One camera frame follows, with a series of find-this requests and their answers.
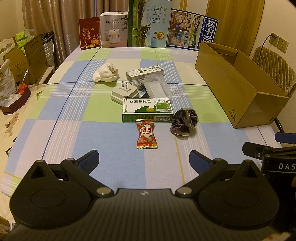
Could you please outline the white long ointment box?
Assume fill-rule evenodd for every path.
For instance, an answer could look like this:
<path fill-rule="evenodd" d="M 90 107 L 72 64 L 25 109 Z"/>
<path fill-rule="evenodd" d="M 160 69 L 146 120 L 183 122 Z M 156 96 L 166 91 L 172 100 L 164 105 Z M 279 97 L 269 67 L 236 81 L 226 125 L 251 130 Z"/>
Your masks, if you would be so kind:
<path fill-rule="evenodd" d="M 128 71 L 126 73 L 127 80 L 134 86 L 143 86 L 143 81 L 146 75 L 150 74 L 162 74 L 164 75 L 165 70 L 159 66 L 144 67 L 135 70 Z"/>

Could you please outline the beige curtain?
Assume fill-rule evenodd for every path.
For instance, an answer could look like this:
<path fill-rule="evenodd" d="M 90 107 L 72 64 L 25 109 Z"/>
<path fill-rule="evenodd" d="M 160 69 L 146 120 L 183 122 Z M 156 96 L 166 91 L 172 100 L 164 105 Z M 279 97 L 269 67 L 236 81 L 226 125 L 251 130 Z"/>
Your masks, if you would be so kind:
<path fill-rule="evenodd" d="M 22 1 L 26 29 L 36 34 L 54 33 L 54 60 L 56 67 L 80 44 L 80 19 L 100 16 L 103 12 L 128 11 L 128 1 L 52 0 Z"/>

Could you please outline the brown cardboard boxes stack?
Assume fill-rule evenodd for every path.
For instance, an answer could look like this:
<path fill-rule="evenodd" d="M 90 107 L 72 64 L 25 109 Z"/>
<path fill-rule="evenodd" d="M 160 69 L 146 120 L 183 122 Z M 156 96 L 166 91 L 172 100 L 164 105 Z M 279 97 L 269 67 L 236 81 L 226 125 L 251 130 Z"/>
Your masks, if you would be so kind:
<path fill-rule="evenodd" d="M 24 45 L 23 52 L 20 48 L 16 48 L 5 54 L 4 60 L 9 60 L 9 68 L 14 76 L 15 82 L 22 82 L 25 72 L 26 84 L 39 84 L 46 70 L 48 69 L 48 61 L 44 51 L 42 42 L 42 34 L 37 35 Z"/>

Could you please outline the green white medicine box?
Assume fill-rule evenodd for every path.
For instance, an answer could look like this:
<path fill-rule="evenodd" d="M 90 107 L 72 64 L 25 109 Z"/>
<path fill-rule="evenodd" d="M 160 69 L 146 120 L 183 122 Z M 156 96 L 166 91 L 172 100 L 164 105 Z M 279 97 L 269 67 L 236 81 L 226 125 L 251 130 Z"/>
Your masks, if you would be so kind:
<path fill-rule="evenodd" d="M 135 123 L 148 118 L 156 123 L 171 123 L 174 112 L 168 98 L 124 98 L 122 122 Z"/>

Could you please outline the red candy packet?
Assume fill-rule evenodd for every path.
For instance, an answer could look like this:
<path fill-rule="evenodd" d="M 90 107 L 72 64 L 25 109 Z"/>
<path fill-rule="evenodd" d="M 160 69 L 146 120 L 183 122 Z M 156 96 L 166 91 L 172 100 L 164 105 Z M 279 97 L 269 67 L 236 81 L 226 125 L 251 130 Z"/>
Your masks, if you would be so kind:
<path fill-rule="evenodd" d="M 154 120 L 142 118 L 136 120 L 138 139 L 136 147 L 138 150 L 157 149 L 158 144 L 154 136 Z"/>

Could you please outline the white power adapter plug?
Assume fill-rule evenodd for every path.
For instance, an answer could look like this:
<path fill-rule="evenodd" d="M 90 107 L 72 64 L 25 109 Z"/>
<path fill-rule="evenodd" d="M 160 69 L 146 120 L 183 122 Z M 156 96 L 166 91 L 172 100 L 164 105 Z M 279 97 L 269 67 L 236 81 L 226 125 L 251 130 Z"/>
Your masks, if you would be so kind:
<path fill-rule="evenodd" d="M 121 82 L 120 85 L 114 87 L 111 91 L 110 98 L 112 101 L 123 105 L 125 98 L 138 98 L 139 92 L 136 86 L 129 82 Z"/>

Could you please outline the quilted brown chair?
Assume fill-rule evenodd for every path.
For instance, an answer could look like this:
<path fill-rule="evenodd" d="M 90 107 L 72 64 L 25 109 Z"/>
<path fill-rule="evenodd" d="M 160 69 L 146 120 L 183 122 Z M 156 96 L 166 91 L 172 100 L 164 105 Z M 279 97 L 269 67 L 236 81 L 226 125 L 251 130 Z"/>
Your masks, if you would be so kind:
<path fill-rule="evenodd" d="M 295 90 L 295 71 L 283 57 L 266 47 L 258 46 L 251 59 L 274 80 L 288 97 L 291 97 Z"/>

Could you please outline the dark wooden tray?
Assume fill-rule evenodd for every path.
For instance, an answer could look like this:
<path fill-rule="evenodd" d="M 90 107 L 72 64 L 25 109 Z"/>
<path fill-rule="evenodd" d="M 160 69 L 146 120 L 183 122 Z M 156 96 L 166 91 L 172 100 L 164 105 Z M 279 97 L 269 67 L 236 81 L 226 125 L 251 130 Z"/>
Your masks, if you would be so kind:
<path fill-rule="evenodd" d="M 23 107 L 27 100 L 29 99 L 31 95 L 31 91 L 28 86 L 24 89 L 23 93 L 18 97 L 16 100 L 14 100 L 11 104 L 8 103 L 8 106 L 1 106 L 1 111 L 4 115 L 7 114 L 13 114 L 17 110 L 19 110 L 21 107 Z"/>

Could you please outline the wall power socket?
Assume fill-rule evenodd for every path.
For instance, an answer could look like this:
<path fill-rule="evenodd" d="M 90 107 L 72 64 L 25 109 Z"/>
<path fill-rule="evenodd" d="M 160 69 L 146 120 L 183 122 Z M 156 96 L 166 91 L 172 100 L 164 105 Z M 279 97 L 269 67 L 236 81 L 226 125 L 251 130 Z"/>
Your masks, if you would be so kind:
<path fill-rule="evenodd" d="M 271 33 L 271 36 L 269 38 L 269 43 L 272 44 L 277 49 L 279 49 L 281 52 L 286 53 L 287 47 L 288 47 L 288 41 L 279 37 L 275 33 Z"/>

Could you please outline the silver foil bag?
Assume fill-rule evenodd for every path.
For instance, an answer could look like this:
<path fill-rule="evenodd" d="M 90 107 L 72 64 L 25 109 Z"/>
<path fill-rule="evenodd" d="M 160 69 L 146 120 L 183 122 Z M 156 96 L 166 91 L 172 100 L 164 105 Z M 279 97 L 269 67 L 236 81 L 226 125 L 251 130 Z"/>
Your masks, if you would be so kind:
<path fill-rule="evenodd" d="M 16 92 L 16 82 L 10 70 L 10 60 L 6 59 L 0 70 L 0 101 L 9 98 Z"/>

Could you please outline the red gift box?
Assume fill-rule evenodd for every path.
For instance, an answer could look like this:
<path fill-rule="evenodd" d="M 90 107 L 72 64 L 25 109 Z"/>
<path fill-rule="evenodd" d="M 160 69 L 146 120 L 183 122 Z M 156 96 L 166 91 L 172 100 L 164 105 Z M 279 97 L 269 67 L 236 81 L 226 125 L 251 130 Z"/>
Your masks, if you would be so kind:
<path fill-rule="evenodd" d="M 78 26 L 81 50 L 100 46 L 99 17 L 80 19 Z"/>

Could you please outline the white knitted cloth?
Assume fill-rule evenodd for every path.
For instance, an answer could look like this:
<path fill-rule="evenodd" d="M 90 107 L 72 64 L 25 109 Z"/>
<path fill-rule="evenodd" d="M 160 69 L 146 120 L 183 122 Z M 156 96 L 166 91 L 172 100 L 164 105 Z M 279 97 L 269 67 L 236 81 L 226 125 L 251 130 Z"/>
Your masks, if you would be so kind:
<path fill-rule="evenodd" d="M 93 73 L 93 81 L 97 82 L 114 82 L 118 79 L 118 69 L 112 63 L 101 65 Z"/>

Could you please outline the brown cardboard box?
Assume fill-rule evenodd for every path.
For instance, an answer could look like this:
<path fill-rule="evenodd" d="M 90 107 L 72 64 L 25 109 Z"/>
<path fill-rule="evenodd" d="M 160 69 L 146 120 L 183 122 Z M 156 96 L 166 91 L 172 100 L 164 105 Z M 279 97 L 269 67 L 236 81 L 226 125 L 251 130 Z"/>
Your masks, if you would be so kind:
<path fill-rule="evenodd" d="M 288 102 L 276 82 L 237 49 L 201 42 L 195 68 L 234 128 L 268 125 Z"/>

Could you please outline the clear plastic case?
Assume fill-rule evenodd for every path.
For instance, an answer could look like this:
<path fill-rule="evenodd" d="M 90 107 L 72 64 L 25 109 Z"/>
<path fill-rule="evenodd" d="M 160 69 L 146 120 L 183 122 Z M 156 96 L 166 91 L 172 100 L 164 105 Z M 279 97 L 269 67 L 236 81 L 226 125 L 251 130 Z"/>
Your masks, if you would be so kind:
<path fill-rule="evenodd" d="M 144 87 L 149 98 L 169 98 L 173 94 L 162 74 L 150 74 L 144 77 Z"/>

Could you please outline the green blue milk carton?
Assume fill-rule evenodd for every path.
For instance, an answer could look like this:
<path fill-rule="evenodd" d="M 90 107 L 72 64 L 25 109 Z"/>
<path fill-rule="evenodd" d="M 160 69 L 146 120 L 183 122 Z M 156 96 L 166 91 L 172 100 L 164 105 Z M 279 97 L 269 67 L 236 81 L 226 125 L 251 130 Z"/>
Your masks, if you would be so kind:
<path fill-rule="evenodd" d="M 128 46 L 165 48 L 172 1 L 130 0 L 128 5 Z"/>

